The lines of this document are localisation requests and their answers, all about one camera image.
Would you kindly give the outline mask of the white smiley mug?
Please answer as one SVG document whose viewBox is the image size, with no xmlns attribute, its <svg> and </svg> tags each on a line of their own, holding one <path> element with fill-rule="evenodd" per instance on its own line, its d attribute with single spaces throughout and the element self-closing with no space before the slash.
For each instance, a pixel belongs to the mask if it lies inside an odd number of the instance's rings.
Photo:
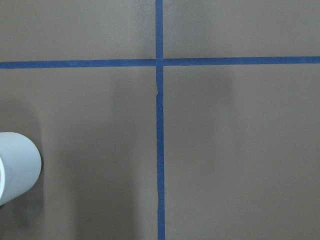
<svg viewBox="0 0 320 240">
<path fill-rule="evenodd" d="M 42 168 L 36 145 L 16 132 L 0 134 L 0 204 L 19 197 L 37 182 Z"/>
</svg>

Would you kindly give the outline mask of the brown paper table mat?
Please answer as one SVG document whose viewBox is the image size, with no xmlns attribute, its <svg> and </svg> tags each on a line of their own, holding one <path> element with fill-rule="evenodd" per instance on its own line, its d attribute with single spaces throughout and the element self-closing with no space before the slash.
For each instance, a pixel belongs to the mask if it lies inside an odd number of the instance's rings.
<svg viewBox="0 0 320 240">
<path fill-rule="evenodd" d="M 163 0 L 163 59 L 320 57 L 317 0 Z M 0 63 L 156 59 L 156 0 L 3 0 Z M 158 240 L 156 67 L 0 69 L 43 168 L 3 240 Z M 163 66 L 165 240 L 320 237 L 320 63 Z"/>
</svg>

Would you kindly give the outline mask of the long blue tape strip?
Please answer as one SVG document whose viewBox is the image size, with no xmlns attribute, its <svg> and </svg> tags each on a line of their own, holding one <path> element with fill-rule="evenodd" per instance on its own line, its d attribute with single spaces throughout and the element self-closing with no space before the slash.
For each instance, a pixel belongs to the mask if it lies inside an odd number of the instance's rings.
<svg viewBox="0 0 320 240">
<path fill-rule="evenodd" d="M 156 67 L 156 150 L 157 150 L 157 238 L 166 238 L 165 224 L 165 157 L 164 157 L 164 48 L 163 2 L 155 1 L 155 67 Z"/>
</svg>

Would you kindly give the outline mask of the crossing blue tape strip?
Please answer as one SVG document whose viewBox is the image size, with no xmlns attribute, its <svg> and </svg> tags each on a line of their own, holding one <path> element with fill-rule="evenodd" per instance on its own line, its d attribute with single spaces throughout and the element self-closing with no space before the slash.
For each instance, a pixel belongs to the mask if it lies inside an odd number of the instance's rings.
<svg viewBox="0 0 320 240">
<path fill-rule="evenodd" d="M 273 57 L 209 57 L 159 59 L 101 59 L 101 60 L 45 60 L 1 62 L 6 69 L 104 68 L 104 67 L 155 67 L 171 66 L 226 66 L 226 65 L 281 65 L 319 64 L 319 56 Z"/>
</svg>

